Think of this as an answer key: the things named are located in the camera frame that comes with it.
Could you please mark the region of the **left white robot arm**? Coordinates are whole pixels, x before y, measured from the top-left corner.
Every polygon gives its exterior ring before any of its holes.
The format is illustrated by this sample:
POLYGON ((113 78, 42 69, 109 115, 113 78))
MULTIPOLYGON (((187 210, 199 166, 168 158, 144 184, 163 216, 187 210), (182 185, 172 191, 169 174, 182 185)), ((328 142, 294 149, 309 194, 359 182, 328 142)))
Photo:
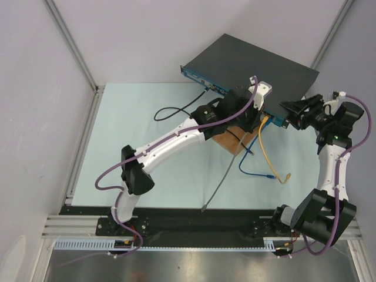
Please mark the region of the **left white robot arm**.
POLYGON ((232 89, 225 97, 199 106, 178 127, 143 147, 125 146, 121 151, 121 179, 124 187, 111 208, 109 228, 117 235, 129 229, 129 220, 141 195, 155 185, 152 172, 170 156, 239 127, 251 133, 260 123, 264 97, 261 85, 232 89))

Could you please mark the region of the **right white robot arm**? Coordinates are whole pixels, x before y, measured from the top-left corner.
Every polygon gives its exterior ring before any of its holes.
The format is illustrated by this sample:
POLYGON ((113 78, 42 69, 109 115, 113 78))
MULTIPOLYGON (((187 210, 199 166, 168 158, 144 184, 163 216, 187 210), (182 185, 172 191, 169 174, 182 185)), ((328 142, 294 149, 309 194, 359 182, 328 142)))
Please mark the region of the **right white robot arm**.
POLYGON ((306 100, 281 103, 294 128, 313 127, 317 131, 320 169, 317 187, 298 207, 282 205, 275 209, 270 228, 277 236, 284 236, 293 229, 332 246, 356 215, 356 206, 348 200, 345 178, 351 151, 356 147, 350 133, 366 109, 354 101, 340 102, 345 96, 344 92, 334 92, 333 100, 328 102, 322 95, 315 95, 306 100))

